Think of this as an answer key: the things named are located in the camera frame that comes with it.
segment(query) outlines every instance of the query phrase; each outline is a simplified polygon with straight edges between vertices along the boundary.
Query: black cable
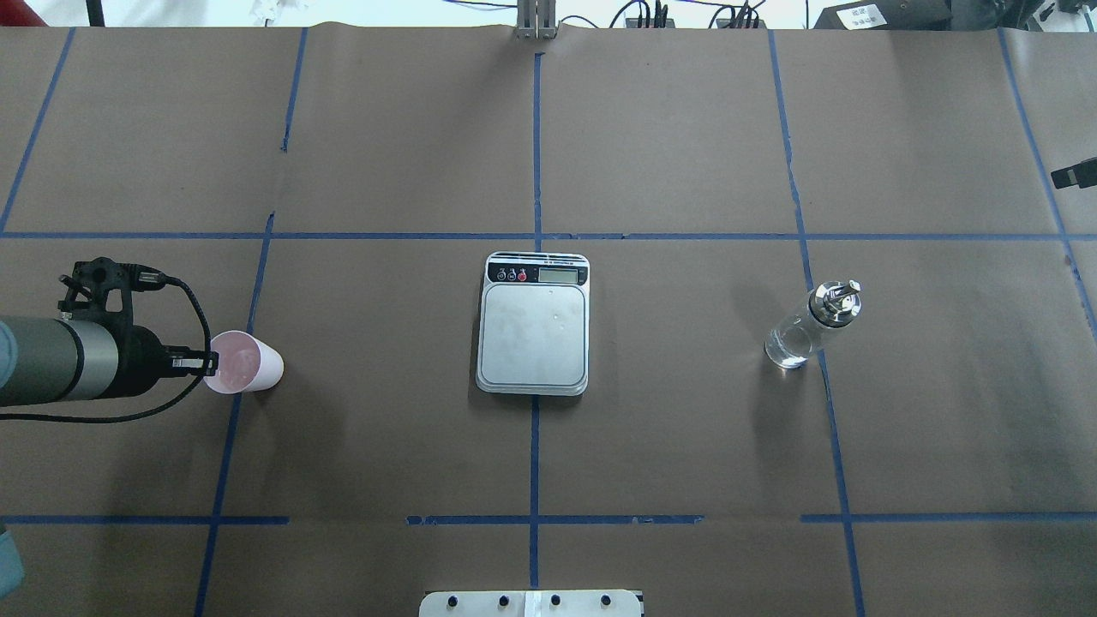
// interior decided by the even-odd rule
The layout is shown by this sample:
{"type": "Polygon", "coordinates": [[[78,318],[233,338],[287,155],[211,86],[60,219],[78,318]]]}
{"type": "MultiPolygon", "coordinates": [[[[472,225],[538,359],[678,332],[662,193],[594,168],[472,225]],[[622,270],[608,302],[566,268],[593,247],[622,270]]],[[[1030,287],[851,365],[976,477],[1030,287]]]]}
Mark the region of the black cable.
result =
{"type": "MultiPolygon", "coordinates": [[[[165,283],[169,285],[178,287],[183,290],[186,294],[186,299],[191,301],[191,306],[194,307],[194,314],[199,316],[199,322],[202,324],[202,336],[205,337],[205,359],[202,360],[202,372],[205,373],[206,369],[210,367],[210,324],[206,322],[205,313],[202,312],[202,307],[199,306],[199,299],[194,296],[194,292],[191,288],[186,287],[186,283],[174,278],[165,277],[165,283]]],[[[61,422],[71,424],[117,424],[120,422],[131,422],[135,419],[147,418],[149,416],[155,416],[156,414],[168,410],[176,405],[176,403],[182,401],[190,394],[199,383],[202,382],[202,375],[195,375],[194,381],[186,385],[182,392],[176,395],[174,399],[168,401],[167,403],[152,407],[146,412],[140,412],[136,414],[129,414],[125,416],[110,416],[110,417],[81,417],[81,416],[55,416],[52,414],[0,414],[0,420],[4,419],[26,419],[36,422],[61,422]]]]}
{"type": "Polygon", "coordinates": [[[701,0],[679,0],[680,2],[689,2],[690,4],[704,4],[705,7],[728,7],[723,2],[702,2],[701,0]]]}
{"type": "Polygon", "coordinates": [[[559,23],[564,23],[564,22],[566,22],[567,20],[583,20],[583,21],[585,21],[585,22],[589,23],[590,25],[592,25],[592,26],[595,26],[595,27],[598,27],[598,24],[596,24],[595,22],[592,22],[592,21],[588,20],[587,18],[585,18],[585,16],[583,16],[583,15],[567,15],[566,18],[564,18],[564,19],[559,20],[559,23]]]}
{"type": "Polygon", "coordinates": [[[648,18],[652,16],[652,5],[648,4],[645,0],[629,0],[629,2],[624,7],[621,7],[621,10],[618,11],[618,14],[613,15],[613,20],[610,22],[610,25],[608,27],[613,27],[613,24],[617,23],[618,18],[624,14],[624,10],[627,9],[629,7],[632,7],[633,4],[642,5],[647,16],[648,18]]]}
{"type": "Polygon", "coordinates": [[[103,22],[103,0],[87,0],[84,4],[88,5],[88,25],[99,27],[106,25],[103,22]]]}
{"type": "Polygon", "coordinates": [[[712,27],[712,24],[716,23],[716,18],[720,16],[720,13],[722,13],[724,11],[724,9],[731,9],[732,10],[732,19],[733,20],[735,19],[735,7],[732,7],[731,4],[721,4],[720,8],[716,9],[716,12],[712,14],[712,19],[709,20],[709,27],[712,27]]]}
{"type": "Polygon", "coordinates": [[[473,2],[472,0],[442,0],[450,4],[473,4],[476,7],[496,7],[499,9],[517,9],[518,4],[499,4],[498,2],[473,2]]]}

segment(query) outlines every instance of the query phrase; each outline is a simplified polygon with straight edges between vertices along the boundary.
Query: paper cup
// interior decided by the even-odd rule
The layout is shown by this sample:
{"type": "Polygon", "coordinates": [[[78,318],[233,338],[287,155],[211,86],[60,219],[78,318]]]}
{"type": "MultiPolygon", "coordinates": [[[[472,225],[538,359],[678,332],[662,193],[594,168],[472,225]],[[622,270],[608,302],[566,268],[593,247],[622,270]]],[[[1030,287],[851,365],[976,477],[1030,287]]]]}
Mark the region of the paper cup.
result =
{"type": "Polygon", "coordinates": [[[246,332],[220,333],[210,347],[219,358],[217,374],[205,378],[205,382],[218,394],[267,390],[282,379],[282,356],[246,332]]]}

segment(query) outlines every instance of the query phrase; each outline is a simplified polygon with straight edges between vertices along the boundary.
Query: metal stand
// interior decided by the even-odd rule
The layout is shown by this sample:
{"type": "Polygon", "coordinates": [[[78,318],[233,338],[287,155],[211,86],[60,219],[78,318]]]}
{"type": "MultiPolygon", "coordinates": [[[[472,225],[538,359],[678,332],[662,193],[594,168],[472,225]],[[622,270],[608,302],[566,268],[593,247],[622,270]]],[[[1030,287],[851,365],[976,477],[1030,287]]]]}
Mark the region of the metal stand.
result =
{"type": "Polygon", "coordinates": [[[518,0],[519,38],[556,38],[556,0],[518,0]]]}

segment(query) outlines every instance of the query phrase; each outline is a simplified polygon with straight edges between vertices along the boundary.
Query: scale display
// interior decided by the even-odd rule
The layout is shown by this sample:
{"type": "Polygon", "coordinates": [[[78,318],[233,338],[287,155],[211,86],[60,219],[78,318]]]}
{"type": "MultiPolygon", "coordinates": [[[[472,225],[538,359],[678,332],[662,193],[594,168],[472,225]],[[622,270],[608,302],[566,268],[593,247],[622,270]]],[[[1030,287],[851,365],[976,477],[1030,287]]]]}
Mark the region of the scale display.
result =
{"type": "Polygon", "coordinates": [[[581,394],[589,366],[589,292],[590,262],[581,255],[489,255],[476,385],[510,394],[581,394]]]}

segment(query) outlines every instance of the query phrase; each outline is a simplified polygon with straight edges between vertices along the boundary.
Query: metal bottle cap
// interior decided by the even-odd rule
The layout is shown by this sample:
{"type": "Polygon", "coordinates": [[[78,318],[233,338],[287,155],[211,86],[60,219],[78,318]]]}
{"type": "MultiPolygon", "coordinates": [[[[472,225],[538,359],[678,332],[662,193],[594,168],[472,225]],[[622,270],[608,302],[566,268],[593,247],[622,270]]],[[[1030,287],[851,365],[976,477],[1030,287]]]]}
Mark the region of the metal bottle cap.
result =
{"type": "Polygon", "coordinates": [[[815,289],[807,307],[821,324],[840,328],[848,325],[861,313],[861,283],[827,281],[815,289]]]}

